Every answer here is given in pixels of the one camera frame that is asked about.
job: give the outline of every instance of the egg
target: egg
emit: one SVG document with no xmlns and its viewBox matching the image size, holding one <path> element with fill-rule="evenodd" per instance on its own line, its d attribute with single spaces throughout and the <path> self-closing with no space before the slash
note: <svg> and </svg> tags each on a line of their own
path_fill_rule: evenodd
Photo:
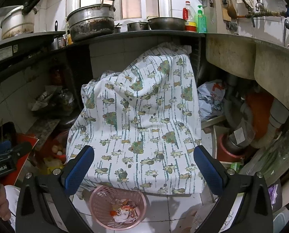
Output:
<svg viewBox="0 0 289 233">
<path fill-rule="evenodd" d="M 52 152 L 57 154 L 57 152 L 58 152 L 58 146 L 57 145 L 53 145 Z"/>
</svg>

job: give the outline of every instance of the sink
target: sink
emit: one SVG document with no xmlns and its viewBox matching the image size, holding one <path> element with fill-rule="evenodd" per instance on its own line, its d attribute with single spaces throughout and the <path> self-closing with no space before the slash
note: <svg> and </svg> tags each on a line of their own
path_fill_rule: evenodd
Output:
<svg viewBox="0 0 289 233">
<path fill-rule="evenodd" d="M 289 49 L 257 43 L 254 77 L 289 110 Z"/>
<path fill-rule="evenodd" d="M 231 34 L 206 34 L 206 59 L 217 67 L 258 84 L 289 109 L 289 49 Z"/>
<path fill-rule="evenodd" d="M 209 63 L 241 78 L 254 80 L 256 44 L 248 37 L 206 34 L 206 59 Z"/>
</svg>

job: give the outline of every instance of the patterned cloth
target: patterned cloth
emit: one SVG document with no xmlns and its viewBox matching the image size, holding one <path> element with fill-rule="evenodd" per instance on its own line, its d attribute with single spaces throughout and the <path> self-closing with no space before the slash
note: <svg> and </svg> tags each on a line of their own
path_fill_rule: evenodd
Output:
<svg viewBox="0 0 289 233">
<path fill-rule="evenodd" d="M 201 123 L 189 49 L 162 43 L 122 73 L 83 85 L 84 109 L 69 132 L 67 159 L 85 145 L 95 158 L 79 191 L 103 184 L 158 194 L 202 192 L 192 153 Z"/>
</svg>

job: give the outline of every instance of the blue gripper pad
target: blue gripper pad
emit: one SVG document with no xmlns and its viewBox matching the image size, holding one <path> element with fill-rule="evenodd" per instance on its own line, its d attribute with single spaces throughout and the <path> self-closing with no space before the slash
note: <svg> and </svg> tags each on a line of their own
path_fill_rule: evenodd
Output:
<svg viewBox="0 0 289 233">
<path fill-rule="evenodd" d="M 227 175 L 221 163 L 219 161 L 215 162 L 215 159 L 211 157 L 202 145 L 194 149 L 193 157 L 212 193 L 218 196 L 222 195 L 223 188 L 226 186 L 224 182 L 227 182 Z"/>
<path fill-rule="evenodd" d="M 74 159 L 68 161 L 61 175 L 61 184 L 65 187 L 66 195 L 77 192 L 93 161 L 94 149 L 88 145 L 84 146 Z"/>
</svg>

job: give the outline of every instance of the screw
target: screw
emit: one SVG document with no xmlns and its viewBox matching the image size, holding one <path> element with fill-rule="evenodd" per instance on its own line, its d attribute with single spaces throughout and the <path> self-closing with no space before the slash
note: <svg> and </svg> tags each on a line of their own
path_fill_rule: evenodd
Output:
<svg viewBox="0 0 289 233">
<path fill-rule="evenodd" d="M 258 176 L 259 178 L 263 178 L 263 174 L 262 174 L 261 172 L 257 172 L 257 176 Z"/>
<path fill-rule="evenodd" d="M 31 173 L 31 172 L 28 172 L 28 173 L 25 174 L 25 178 L 26 178 L 26 179 L 29 179 L 31 176 L 32 176 L 32 173 Z"/>
<path fill-rule="evenodd" d="M 227 169 L 226 171 L 229 175 L 234 175 L 235 174 L 235 171 L 234 169 L 230 168 L 230 169 Z"/>
<path fill-rule="evenodd" d="M 56 169 L 53 170 L 52 173 L 53 173 L 54 175 L 58 175 L 58 174 L 60 174 L 60 172 L 61 172 L 61 170 L 60 170 L 59 168 L 56 168 Z"/>
</svg>

